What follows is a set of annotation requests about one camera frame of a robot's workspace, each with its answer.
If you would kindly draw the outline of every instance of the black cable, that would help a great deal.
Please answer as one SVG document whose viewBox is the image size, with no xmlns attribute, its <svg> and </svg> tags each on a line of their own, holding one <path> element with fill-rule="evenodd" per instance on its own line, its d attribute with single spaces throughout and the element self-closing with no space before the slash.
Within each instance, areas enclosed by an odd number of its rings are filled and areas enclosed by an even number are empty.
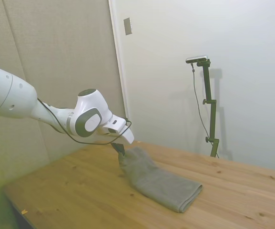
<svg viewBox="0 0 275 229">
<path fill-rule="evenodd" d="M 193 68 L 193 74 L 194 74 L 194 72 L 195 72 L 195 70 L 194 70 L 194 64 L 193 64 L 193 63 L 191 63 L 191 66 L 192 66 L 192 68 Z M 200 119 L 201 119 L 202 125 L 203 125 L 204 130 L 205 130 L 205 132 L 206 132 L 206 134 L 207 134 L 207 137 L 209 138 L 209 135 L 208 135 L 207 129 L 206 129 L 205 125 L 204 125 L 204 122 L 203 122 L 203 119 L 202 119 L 202 116 L 201 116 L 198 96 L 196 95 L 196 89 L 195 89 L 195 77 L 194 77 L 194 94 L 195 94 L 195 98 L 196 98 L 196 103 L 197 103 L 197 105 L 198 105 L 198 111 L 199 111 L 199 116 L 200 116 Z"/>
<path fill-rule="evenodd" d="M 48 110 L 52 116 L 54 116 L 54 118 L 56 119 L 56 121 L 58 122 L 59 126 L 61 127 L 61 129 L 75 142 L 78 142 L 78 143 L 81 143 L 81 144 L 88 144 L 88 145 L 99 145 L 99 146 L 104 146 L 104 145 L 108 145 L 108 144 L 111 144 L 113 143 L 114 141 L 116 141 L 118 138 L 120 138 L 124 132 L 126 132 L 130 126 L 132 125 L 132 122 L 128 119 L 126 119 L 126 122 L 127 123 L 130 123 L 128 128 L 126 128 L 119 136 L 117 136 L 116 138 L 114 138 L 114 140 L 108 142 L 108 143 L 89 143 L 89 142 L 80 142 L 80 141 L 77 141 L 75 138 L 73 138 L 66 130 L 65 128 L 61 125 L 61 123 L 59 122 L 58 118 L 55 116 L 55 114 L 38 98 L 38 101 L 46 108 L 46 110 Z"/>
</svg>

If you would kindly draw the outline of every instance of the folded towel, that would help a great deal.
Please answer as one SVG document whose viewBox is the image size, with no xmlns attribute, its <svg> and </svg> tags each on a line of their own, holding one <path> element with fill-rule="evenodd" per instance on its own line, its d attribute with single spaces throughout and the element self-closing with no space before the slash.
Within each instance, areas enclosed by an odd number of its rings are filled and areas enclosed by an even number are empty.
<svg viewBox="0 0 275 229">
<path fill-rule="evenodd" d="M 156 166 L 139 147 L 118 154 L 119 165 L 130 184 L 145 196 L 176 212 L 185 212 L 202 185 Z"/>
</svg>

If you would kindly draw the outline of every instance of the wooden table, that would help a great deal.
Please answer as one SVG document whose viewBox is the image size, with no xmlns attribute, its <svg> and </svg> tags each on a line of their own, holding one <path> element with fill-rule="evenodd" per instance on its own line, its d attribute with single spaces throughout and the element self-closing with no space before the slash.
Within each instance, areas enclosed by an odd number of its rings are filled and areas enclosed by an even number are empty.
<svg viewBox="0 0 275 229">
<path fill-rule="evenodd" d="M 134 143 L 171 172 L 203 183 L 188 210 L 172 212 L 127 183 L 111 146 L 87 146 L 7 185 L 37 229 L 275 229 L 275 171 Z"/>
</svg>

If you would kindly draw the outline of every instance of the light switch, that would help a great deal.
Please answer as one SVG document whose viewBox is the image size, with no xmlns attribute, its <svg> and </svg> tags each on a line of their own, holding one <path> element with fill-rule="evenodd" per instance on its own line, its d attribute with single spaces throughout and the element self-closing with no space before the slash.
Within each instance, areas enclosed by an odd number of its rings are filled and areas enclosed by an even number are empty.
<svg viewBox="0 0 275 229">
<path fill-rule="evenodd" d="M 131 19 L 126 18 L 125 20 L 123 20 L 123 24 L 124 24 L 124 30 L 126 32 L 126 35 L 131 34 L 132 33 Z"/>
</svg>

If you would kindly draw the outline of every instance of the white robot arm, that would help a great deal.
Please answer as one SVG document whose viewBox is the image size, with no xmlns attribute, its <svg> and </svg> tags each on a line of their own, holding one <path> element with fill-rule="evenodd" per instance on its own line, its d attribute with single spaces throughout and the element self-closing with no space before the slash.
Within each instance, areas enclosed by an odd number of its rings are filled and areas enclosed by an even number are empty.
<svg viewBox="0 0 275 229">
<path fill-rule="evenodd" d="M 62 109 L 43 103 L 33 86 L 21 78 L 0 69 L 0 116 L 11 118 L 30 117 L 51 125 L 60 133 L 131 144 L 134 136 L 127 121 L 112 114 L 96 89 L 78 94 L 74 109 Z"/>
</svg>

